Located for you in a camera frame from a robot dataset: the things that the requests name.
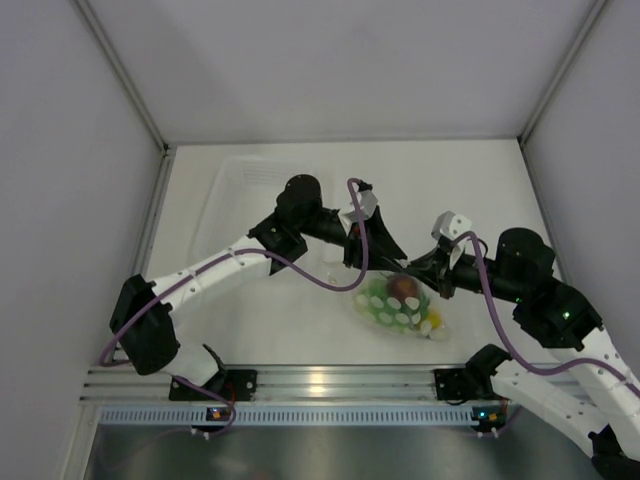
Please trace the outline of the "fake red apple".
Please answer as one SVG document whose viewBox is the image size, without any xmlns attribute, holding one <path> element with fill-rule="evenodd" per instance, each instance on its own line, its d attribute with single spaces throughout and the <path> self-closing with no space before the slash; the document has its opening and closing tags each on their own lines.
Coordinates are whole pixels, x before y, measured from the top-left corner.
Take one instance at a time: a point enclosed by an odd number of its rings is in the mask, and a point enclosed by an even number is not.
<svg viewBox="0 0 640 480">
<path fill-rule="evenodd" d="M 400 302 L 407 298 L 418 299 L 420 297 L 420 285 L 411 276 L 406 274 L 393 274 L 386 279 L 386 291 L 390 297 Z"/>
</svg>

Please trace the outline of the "fake yellow lemon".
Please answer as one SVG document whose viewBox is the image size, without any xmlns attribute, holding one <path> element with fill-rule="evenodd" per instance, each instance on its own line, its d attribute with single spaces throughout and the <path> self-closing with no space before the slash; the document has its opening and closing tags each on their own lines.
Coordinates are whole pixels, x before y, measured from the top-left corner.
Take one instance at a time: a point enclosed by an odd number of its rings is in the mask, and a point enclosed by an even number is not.
<svg viewBox="0 0 640 480">
<path fill-rule="evenodd" d="M 442 325 L 442 317 L 437 310 L 430 309 L 424 319 L 423 326 L 430 326 L 431 330 L 436 330 Z"/>
</svg>

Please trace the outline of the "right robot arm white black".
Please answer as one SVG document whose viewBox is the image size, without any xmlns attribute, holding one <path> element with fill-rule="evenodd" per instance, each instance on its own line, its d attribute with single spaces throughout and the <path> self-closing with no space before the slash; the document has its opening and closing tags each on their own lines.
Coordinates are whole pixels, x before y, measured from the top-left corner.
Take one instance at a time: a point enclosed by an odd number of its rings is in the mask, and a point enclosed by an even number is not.
<svg viewBox="0 0 640 480">
<path fill-rule="evenodd" d="M 477 236 L 443 239 L 406 271 L 449 299 L 481 293 L 498 334 L 446 380 L 477 398 L 514 401 L 563 433 L 604 479 L 639 476 L 639 380 L 616 351 L 603 320 L 574 287 L 554 278 L 554 251 L 526 228 L 504 231 L 494 259 Z M 558 366 L 536 367 L 509 341 L 495 302 L 514 304 L 513 319 Z"/>
</svg>

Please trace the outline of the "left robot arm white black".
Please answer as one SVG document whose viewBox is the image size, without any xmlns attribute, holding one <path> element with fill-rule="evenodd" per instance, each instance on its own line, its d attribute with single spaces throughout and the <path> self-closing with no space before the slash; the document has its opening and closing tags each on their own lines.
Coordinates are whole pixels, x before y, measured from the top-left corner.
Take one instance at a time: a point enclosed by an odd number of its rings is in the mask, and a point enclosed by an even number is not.
<svg viewBox="0 0 640 480">
<path fill-rule="evenodd" d="M 344 266 L 358 270 L 345 291 L 369 271 L 402 271 L 407 256 L 384 225 L 372 185 L 351 178 L 347 189 L 349 205 L 329 209 L 319 180 L 295 175 L 273 212 L 230 247 L 161 278 L 128 278 L 109 322 L 127 363 L 140 376 L 164 372 L 191 384 L 202 398 L 215 399 L 225 390 L 227 370 L 208 345 L 179 340 L 176 329 L 188 311 L 284 269 L 300 273 L 295 263 L 307 253 L 308 238 L 341 248 Z"/>
</svg>

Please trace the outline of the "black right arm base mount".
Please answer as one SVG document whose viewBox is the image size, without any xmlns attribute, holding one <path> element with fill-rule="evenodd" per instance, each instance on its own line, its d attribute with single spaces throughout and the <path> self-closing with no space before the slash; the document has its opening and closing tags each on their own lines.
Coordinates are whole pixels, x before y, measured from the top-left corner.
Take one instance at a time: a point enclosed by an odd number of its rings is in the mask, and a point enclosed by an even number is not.
<svg viewBox="0 0 640 480">
<path fill-rule="evenodd" d="M 436 397 L 455 403 L 497 398 L 487 375 L 467 368 L 444 368 L 434 371 Z"/>
</svg>

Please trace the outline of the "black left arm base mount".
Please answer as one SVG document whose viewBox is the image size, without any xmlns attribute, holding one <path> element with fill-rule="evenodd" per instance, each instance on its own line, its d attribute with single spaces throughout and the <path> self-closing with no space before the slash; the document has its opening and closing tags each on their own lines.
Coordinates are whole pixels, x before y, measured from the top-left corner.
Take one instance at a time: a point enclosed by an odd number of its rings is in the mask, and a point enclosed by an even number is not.
<svg viewBox="0 0 640 480">
<path fill-rule="evenodd" d="M 234 402 L 251 401 L 256 391 L 257 371 L 227 367 L 206 344 L 181 344 L 176 356 L 161 369 L 172 376 L 169 400 L 212 401 L 216 397 Z"/>
</svg>

